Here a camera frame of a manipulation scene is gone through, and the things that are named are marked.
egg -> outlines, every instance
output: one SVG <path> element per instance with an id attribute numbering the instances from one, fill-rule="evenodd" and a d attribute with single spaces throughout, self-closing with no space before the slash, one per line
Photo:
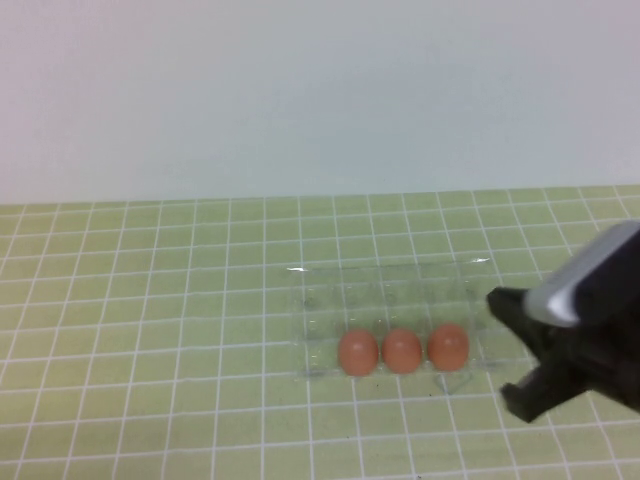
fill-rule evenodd
<path id="1" fill-rule="evenodd" d="M 350 330 L 338 344 L 338 362 L 347 375 L 368 375 L 378 364 L 378 342 L 367 330 Z"/>
<path id="2" fill-rule="evenodd" d="M 441 372 L 460 370 L 469 358 L 467 332 L 455 323 L 440 325 L 429 335 L 427 357 Z"/>
<path id="3" fill-rule="evenodd" d="M 382 342 L 382 359 L 394 373 L 411 373 L 422 362 L 418 336 L 406 328 L 391 330 Z"/>

egg carton cup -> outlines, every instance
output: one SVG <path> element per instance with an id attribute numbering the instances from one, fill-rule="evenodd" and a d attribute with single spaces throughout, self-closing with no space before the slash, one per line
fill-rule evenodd
<path id="1" fill-rule="evenodd" d="M 486 318 L 483 290 L 494 281 L 488 258 L 464 262 L 365 268 L 289 269 L 291 276 L 292 370 L 300 378 L 345 375 L 338 364 L 338 343 L 345 332 L 364 328 L 382 345 L 394 328 L 412 330 L 420 339 L 418 369 L 433 373 L 453 393 L 478 370 L 496 370 L 504 359 L 492 355 L 495 326 Z M 456 323 L 469 336 L 469 358 L 461 370 L 442 373 L 428 360 L 425 345 L 438 326 Z M 372 374 L 395 375 L 378 362 Z"/>

table surface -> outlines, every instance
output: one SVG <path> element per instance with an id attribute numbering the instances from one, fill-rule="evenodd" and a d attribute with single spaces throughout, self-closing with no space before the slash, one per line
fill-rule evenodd
<path id="1" fill-rule="evenodd" d="M 287 267 L 489 257 L 531 286 L 640 186 L 0 206 L 0 479 L 640 476 L 640 417 L 581 396 L 526 425 L 432 376 L 291 375 Z"/>

